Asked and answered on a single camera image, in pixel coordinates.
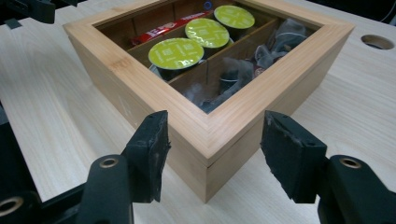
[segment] table hole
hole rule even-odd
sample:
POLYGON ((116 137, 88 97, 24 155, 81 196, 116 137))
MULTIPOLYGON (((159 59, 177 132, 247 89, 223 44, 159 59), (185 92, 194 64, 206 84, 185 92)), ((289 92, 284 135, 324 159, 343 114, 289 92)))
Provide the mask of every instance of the table hole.
POLYGON ((361 41, 374 49, 393 49, 394 44, 386 39, 385 37, 379 35, 364 35, 361 37, 361 41))

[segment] green capsule lid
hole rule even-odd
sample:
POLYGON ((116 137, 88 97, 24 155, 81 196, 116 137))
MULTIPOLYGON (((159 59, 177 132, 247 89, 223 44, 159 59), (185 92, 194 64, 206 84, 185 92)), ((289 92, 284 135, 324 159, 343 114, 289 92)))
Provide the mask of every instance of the green capsule lid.
POLYGON ((188 38, 164 40, 151 48, 148 59, 162 69, 177 70, 198 63, 204 56, 204 48, 188 38))
POLYGON ((221 48, 230 40, 230 34, 223 25, 206 18, 189 21, 185 32, 189 39, 209 49, 221 48))
POLYGON ((215 17, 222 24, 235 29, 247 29, 254 25, 253 15, 241 7, 217 7, 215 17))

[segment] workbench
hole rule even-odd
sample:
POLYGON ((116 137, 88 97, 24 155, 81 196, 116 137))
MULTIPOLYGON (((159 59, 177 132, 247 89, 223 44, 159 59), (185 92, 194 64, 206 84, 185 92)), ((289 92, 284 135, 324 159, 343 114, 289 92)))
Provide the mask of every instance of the workbench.
MULTIPOLYGON (((43 201, 85 182, 91 163, 121 153, 134 133, 93 86, 63 28, 130 2, 90 0, 57 10, 54 24, 25 19, 13 30, 0 27, 0 99, 43 201)), ((327 144, 327 157, 361 159, 396 191, 396 49, 361 41, 378 35, 395 44, 396 27, 287 2, 356 24, 323 82, 292 117, 327 144)), ((161 202, 135 203, 134 221, 318 223, 317 206, 291 201, 258 150, 208 203, 165 165, 161 202)))

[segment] metal ring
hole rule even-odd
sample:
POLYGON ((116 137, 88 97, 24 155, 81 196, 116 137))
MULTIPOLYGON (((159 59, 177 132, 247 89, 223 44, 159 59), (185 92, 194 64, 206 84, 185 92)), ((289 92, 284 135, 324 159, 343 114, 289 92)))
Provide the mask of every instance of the metal ring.
POLYGON ((204 9, 209 10, 210 8, 212 8, 212 3, 210 1, 206 1, 204 3, 204 9))
POLYGON ((105 159, 104 161, 100 162, 100 167, 110 168, 110 167, 117 165, 117 163, 119 163, 119 160, 117 160, 115 158, 108 158, 108 159, 105 159))
POLYGON ((340 162, 345 165, 346 167, 352 168, 352 169, 360 169, 361 164, 358 161, 352 160, 350 158, 341 158, 340 162))
POLYGON ((18 208, 20 208, 23 205, 23 198, 22 197, 11 197, 9 199, 5 199, 2 202, 0 202, 0 217, 4 217, 10 213, 15 212, 18 208), (12 206, 7 207, 6 209, 3 209, 6 204, 12 203, 12 206))

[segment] coffee pod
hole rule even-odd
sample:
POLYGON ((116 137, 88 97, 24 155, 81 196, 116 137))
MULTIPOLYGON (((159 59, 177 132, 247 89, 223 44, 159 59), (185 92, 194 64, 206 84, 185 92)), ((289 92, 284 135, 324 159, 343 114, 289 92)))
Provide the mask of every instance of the coffee pod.
POLYGON ((204 48, 205 59, 223 49, 230 41, 230 34, 223 25, 206 18, 189 21, 185 32, 189 39, 196 41, 204 48))
POLYGON ((227 28, 231 39, 234 41, 240 39, 255 22, 250 12, 236 6, 217 7, 215 18, 227 28))
POLYGON ((172 38, 154 45, 148 59, 157 67, 165 81, 182 74, 198 64, 204 56, 204 48, 188 38, 172 38))

